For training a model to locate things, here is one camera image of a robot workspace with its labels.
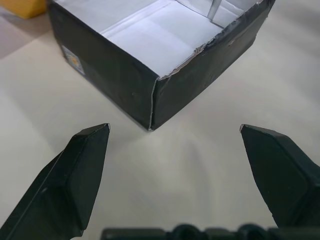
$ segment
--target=box wall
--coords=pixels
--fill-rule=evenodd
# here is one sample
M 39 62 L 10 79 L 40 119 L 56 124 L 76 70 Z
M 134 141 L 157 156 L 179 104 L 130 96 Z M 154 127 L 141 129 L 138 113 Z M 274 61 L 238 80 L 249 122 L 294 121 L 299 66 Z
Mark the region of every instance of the box wall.
M 275 0 L 264 0 L 217 35 L 179 72 L 156 83 L 151 128 L 159 128 L 213 83 L 255 41 Z
M 48 12 L 57 42 L 79 58 L 85 78 L 148 129 L 158 75 L 52 0 Z

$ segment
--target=sticker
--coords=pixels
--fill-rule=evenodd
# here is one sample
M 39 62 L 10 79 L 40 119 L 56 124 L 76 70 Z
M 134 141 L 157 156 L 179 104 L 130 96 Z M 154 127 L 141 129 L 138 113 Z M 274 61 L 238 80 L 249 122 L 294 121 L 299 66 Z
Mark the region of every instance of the sticker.
M 69 64 L 74 67 L 76 70 L 78 70 L 78 72 L 80 72 L 81 74 L 85 75 L 85 71 L 82 68 L 82 65 L 80 63 L 80 59 L 74 55 L 72 53 L 72 51 L 70 51 L 68 48 L 66 48 L 65 46 L 62 46 L 62 49 L 65 53 L 66 58 L 68 59 Z

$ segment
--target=white box lining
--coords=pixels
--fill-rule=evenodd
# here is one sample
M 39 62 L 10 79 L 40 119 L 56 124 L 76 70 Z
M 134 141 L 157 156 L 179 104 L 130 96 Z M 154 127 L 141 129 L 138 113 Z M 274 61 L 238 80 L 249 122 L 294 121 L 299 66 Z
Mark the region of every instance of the white box lining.
M 238 7 L 242 2 L 247 7 L 256 1 L 222 0 L 212 21 L 224 28 L 247 10 Z M 206 17 L 212 0 L 57 0 L 57 3 L 160 77 L 169 75 L 223 29 Z

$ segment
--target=black box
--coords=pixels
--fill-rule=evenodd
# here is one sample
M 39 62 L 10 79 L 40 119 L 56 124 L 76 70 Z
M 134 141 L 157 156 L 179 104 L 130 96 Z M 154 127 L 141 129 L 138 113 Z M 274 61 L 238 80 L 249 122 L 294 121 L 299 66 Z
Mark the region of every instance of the black box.
M 275 0 L 48 0 L 69 63 L 159 128 L 255 41 Z

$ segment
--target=yellow object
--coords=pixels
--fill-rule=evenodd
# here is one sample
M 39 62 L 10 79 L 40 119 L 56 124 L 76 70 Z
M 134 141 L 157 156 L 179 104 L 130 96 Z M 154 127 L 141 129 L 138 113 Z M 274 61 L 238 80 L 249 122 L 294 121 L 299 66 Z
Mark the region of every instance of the yellow object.
M 46 0 L 0 0 L 0 5 L 24 19 L 35 17 L 47 10 Z

